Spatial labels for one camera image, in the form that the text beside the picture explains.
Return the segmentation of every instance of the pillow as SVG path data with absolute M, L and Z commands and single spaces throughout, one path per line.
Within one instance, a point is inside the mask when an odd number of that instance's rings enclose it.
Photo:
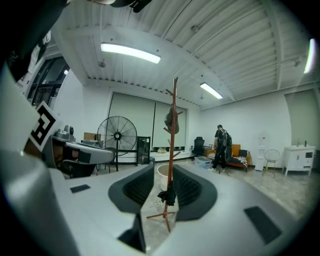
M 240 144 L 232 144 L 232 156 L 233 157 L 238 157 L 239 156 L 239 151 L 240 151 L 241 145 Z
M 240 149 L 239 150 L 239 157 L 244 157 L 246 158 L 248 155 L 248 151 L 247 150 L 244 150 L 244 149 Z

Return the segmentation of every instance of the coat rack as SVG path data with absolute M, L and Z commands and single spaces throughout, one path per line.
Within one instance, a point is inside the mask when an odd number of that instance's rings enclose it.
M 169 142 L 169 144 L 170 144 L 170 159 L 169 159 L 168 180 L 167 180 L 167 184 L 166 184 L 166 190 L 167 190 L 167 191 L 168 191 L 168 188 L 169 188 L 169 184 L 171 183 L 171 180 L 172 180 L 172 167 L 173 167 L 174 158 L 181 153 L 181 152 L 179 151 L 178 153 L 174 154 L 174 149 L 175 149 L 176 118 L 178 117 L 178 115 L 180 115 L 180 114 L 182 113 L 182 112 L 177 113 L 177 111 L 176 111 L 177 81 L 178 81 L 178 77 L 173 80 L 173 92 L 171 92 L 170 90 L 166 89 L 166 91 L 167 91 L 169 94 L 171 94 L 171 95 L 172 95 L 172 98 L 173 98 L 173 99 L 172 99 L 171 131 L 168 130 L 166 127 L 163 128 L 165 131 L 167 131 L 168 133 L 171 134 L 171 139 L 168 140 L 168 142 Z M 174 211 L 172 211 L 172 212 L 167 212 L 167 211 L 168 211 L 168 205 L 167 205 L 167 202 L 165 202 L 163 213 L 156 214 L 156 215 L 152 215 L 152 216 L 148 216 L 148 217 L 146 217 L 146 218 L 147 218 L 147 219 L 150 219 L 150 218 L 162 216 L 162 217 L 165 219 L 165 223 L 166 223 L 166 226 L 167 226 L 167 228 L 168 228 L 168 231 L 171 232 L 170 225 L 169 225 L 169 221 L 168 221 L 168 215 L 169 215 L 169 214 L 175 214 L 175 212 L 174 212 Z

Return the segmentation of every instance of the orange sofa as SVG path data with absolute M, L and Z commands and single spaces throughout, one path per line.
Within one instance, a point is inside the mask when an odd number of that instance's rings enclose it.
M 231 157 L 230 162 L 227 162 L 226 164 L 229 166 L 244 168 L 244 170 L 247 171 L 247 167 L 251 165 L 251 155 L 249 152 L 246 157 L 239 156 L 240 150 L 241 150 L 240 144 L 232 144 L 232 157 Z M 216 154 L 215 149 L 214 150 L 207 150 L 205 152 L 206 158 L 208 158 L 210 160 L 215 159 L 215 154 Z

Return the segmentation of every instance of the fluorescent light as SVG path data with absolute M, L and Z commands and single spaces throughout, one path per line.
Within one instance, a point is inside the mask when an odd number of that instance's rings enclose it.
M 202 89 L 205 89 L 208 93 L 211 93 L 214 97 L 216 97 L 217 99 L 222 99 L 223 97 L 217 93 L 214 89 L 212 89 L 209 85 L 207 85 L 205 82 L 203 82 L 202 84 L 200 84 L 200 87 Z
M 130 55 L 156 64 L 159 63 L 161 59 L 160 56 L 154 55 L 152 53 L 120 44 L 103 42 L 100 46 L 101 51 L 103 52 Z
M 310 70 L 313 68 L 315 55 L 316 55 L 315 53 L 316 53 L 316 41 L 314 39 L 310 39 L 308 59 L 305 64 L 305 68 L 303 72 L 304 74 L 309 73 Z

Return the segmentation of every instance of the black chair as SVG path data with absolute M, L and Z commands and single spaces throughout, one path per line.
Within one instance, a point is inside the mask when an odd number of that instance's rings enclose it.
M 205 140 L 202 137 L 196 137 L 194 140 L 194 146 L 191 146 L 191 152 L 197 156 L 202 156 L 205 153 L 204 148 Z

